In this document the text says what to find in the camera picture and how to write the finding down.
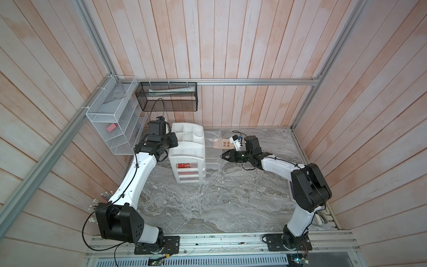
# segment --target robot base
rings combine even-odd
[[[175,236],[163,236],[163,230],[160,228],[159,238],[154,244],[147,243],[136,243],[135,255],[153,255],[158,254],[178,254],[179,253],[179,235]]]
[[[265,240],[267,242],[268,251],[290,251],[290,250],[297,250],[295,247],[294,249],[288,249],[284,245],[284,235],[283,234],[268,234],[265,235]],[[305,251],[305,250],[312,250],[313,247],[311,246],[310,239],[308,238],[308,232],[303,234],[299,239],[299,251]]]

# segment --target black wire basket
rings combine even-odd
[[[140,82],[135,95],[143,111],[197,111],[195,82]]]

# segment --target marble floor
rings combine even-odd
[[[301,163],[290,129],[239,131],[257,136],[263,151]],[[221,134],[223,138],[234,135],[226,129]],[[295,205],[287,181],[273,173],[243,170],[241,164],[223,161],[222,170],[207,170],[204,183],[177,184],[165,160],[150,173],[138,210],[146,223],[162,227],[165,233],[265,232],[282,231]],[[311,225],[310,229],[330,226]]]

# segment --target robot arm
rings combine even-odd
[[[135,147],[135,158],[123,182],[108,203],[100,203],[95,215],[102,238],[130,243],[153,244],[151,251],[163,248],[163,232],[144,223],[137,204],[148,175],[166,149],[178,146],[163,117],[149,122],[147,138]]]
[[[307,227],[315,213],[332,197],[329,186],[316,164],[295,164],[262,152],[258,138],[253,135],[245,137],[244,141],[247,151],[228,150],[222,158],[230,162],[250,162],[255,168],[271,171],[292,182],[297,206],[284,227],[283,243],[287,249],[293,250],[306,239]]]

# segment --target cable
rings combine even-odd
[[[157,161],[157,162],[162,162],[163,160],[165,160],[165,159],[169,156],[169,154],[168,154],[167,150],[165,150],[165,153],[166,153],[166,157],[164,157],[162,160],[159,160],[159,161]]]
[[[243,167],[243,162],[242,162],[242,168],[243,168],[244,170],[255,170],[255,167],[254,167],[253,169],[245,169],[245,167]]]
[[[151,113],[153,112],[154,106],[156,105],[156,102],[159,101],[159,100],[161,100],[162,103],[163,103],[163,114],[162,114],[162,117],[164,117],[164,110],[166,109],[166,107],[164,105],[163,98],[160,97],[156,101],[154,101],[153,107],[151,108],[151,111],[150,111],[150,115],[148,115],[149,118],[151,118]]]
[[[114,250],[114,262],[116,263],[116,266],[117,266],[117,267],[119,267],[119,265],[117,264],[117,261],[116,261],[116,250],[117,250],[117,248],[118,248],[121,244],[123,244],[123,243],[126,243],[126,242],[122,242],[122,243],[118,244],[118,245],[117,245],[117,247],[116,247],[116,249]]]
[[[134,175],[133,175],[133,177],[132,177],[132,180],[129,182],[128,186],[126,186],[125,190],[123,190],[123,192],[120,194],[120,196],[119,196],[119,197],[118,197],[114,202],[112,202],[110,205],[107,205],[107,206],[105,206],[105,207],[103,207],[103,208],[100,208],[100,209],[94,210],[91,214],[89,214],[88,218],[86,219],[85,223],[83,224],[83,228],[82,228],[82,239],[83,239],[83,242],[85,243],[85,245],[86,245],[88,248],[90,248],[91,250],[94,250],[94,251],[105,251],[105,250],[109,250],[109,249],[115,248],[115,247],[120,246],[121,244],[123,244],[123,243],[121,243],[121,244],[118,244],[118,245],[115,245],[115,246],[109,247],[109,248],[107,248],[107,249],[94,249],[94,248],[92,248],[91,246],[89,246],[89,244],[86,242],[86,240],[85,240],[85,236],[84,236],[83,232],[84,232],[84,230],[85,230],[85,226],[86,226],[86,224],[88,223],[88,220],[89,220],[89,218],[92,216],[92,214],[94,214],[95,212],[100,211],[100,210],[102,210],[102,209],[104,209],[104,208],[108,208],[109,206],[113,205],[114,203],[116,203],[116,202],[117,202],[117,201],[119,201],[122,197],[124,197],[124,196],[125,196],[125,192],[126,192],[126,190],[129,188],[129,186],[131,185],[131,183],[132,183],[133,179],[135,178],[136,172],[137,172],[137,170],[138,170],[138,168],[139,168],[139,165],[138,165],[138,159],[137,159],[137,157],[136,157],[136,153],[135,153],[135,151],[134,151],[134,154],[135,154],[135,163],[136,163],[135,167],[136,167],[136,168],[135,168],[135,173],[134,173]]]
[[[231,132],[239,133],[239,134],[240,134],[240,136],[245,135],[246,137],[248,137],[246,134],[244,134],[244,133],[242,133],[242,132],[239,132],[239,131],[231,131]]]

